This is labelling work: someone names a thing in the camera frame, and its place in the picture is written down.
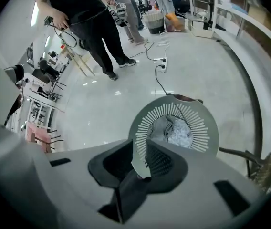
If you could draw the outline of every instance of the shelf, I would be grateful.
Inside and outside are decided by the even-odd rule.
[[[242,17],[243,19],[247,20],[248,22],[250,22],[251,24],[253,24],[257,28],[259,28],[263,33],[265,33],[271,39],[271,31],[266,26],[264,26],[261,23],[259,23],[256,19],[250,17],[249,15],[247,15],[247,14],[245,14],[243,12],[240,12],[240,11],[238,11],[236,9],[227,7],[227,6],[222,5],[222,4],[215,4],[215,6],[217,8],[229,11],[231,13],[234,13],[234,14]]]
[[[260,55],[233,34],[215,29],[214,32],[234,51],[246,69],[255,89],[262,120],[262,157],[271,152],[271,78]]]

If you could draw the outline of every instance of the sneaker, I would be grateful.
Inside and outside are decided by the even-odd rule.
[[[119,65],[120,68],[123,68],[125,66],[133,66],[136,64],[136,60],[135,59],[128,59],[126,63]]]
[[[142,24],[142,25],[140,25],[139,28],[137,28],[137,29],[138,29],[138,31],[141,31],[141,30],[144,29],[144,28],[145,28],[145,25]]]
[[[135,42],[135,45],[141,45],[141,44],[144,44],[147,41],[148,41],[148,38],[144,38],[144,40],[141,41],[141,42]]]
[[[118,79],[118,75],[114,72],[110,73],[108,76],[111,81],[116,81]]]

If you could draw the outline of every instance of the gray pants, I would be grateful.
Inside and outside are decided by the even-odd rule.
[[[138,24],[139,24],[139,27],[140,26],[144,26],[143,23],[142,23],[142,20],[141,20],[141,12],[137,6],[137,3],[136,3],[136,0],[130,0],[134,9],[135,9],[135,13],[136,13],[136,16],[137,16],[137,21],[138,21]]]
[[[160,10],[163,9],[164,15],[175,13],[175,7],[172,0],[156,0]]]
[[[144,38],[140,35],[138,31],[136,11],[131,3],[131,0],[116,0],[116,2],[126,4],[127,22],[129,26],[125,26],[124,29],[128,38],[133,38],[135,43],[142,42]]]

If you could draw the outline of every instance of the blue object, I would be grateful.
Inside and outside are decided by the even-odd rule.
[[[243,8],[241,8],[239,5],[236,5],[236,4],[234,4],[234,3],[232,3],[232,8],[235,9],[235,10],[238,10],[239,12],[248,14],[247,11],[245,11],[245,10],[244,10]]]

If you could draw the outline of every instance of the white floor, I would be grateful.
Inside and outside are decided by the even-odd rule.
[[[144,51],[144,46],[129,44],[120,28],[122,47],[127,56]],[[148,55],[164,56],[165,47],[156,47],[159,35],[148,30],[143,36],[154,41]],[[168,67],[166,73],[158,73],[158,79],[166,91],[192,98],[199,98],[216,119],[220,146],[254,152],[256,124],[251,88],[243,67],[234,55],[219,42],[199,38],[188,33],[169,33],[167,40]],[[130,125],[137,113],[149,102],[164,96],[155,80],[153,61],[143,53],[136,56],[137,64],[119,68],[113,60],[119,79],[112,82],[101,72],[91,58],[88,65],[95,72],[85,77],[79,69],[69,65],[60,82],[67,84],[59,108],[52,121],[64,142],[56,144],[57,151],[93,147],[120,139],[127,139]],[[218,157],[239,172],[246,173],[242,158],[219,153]]]

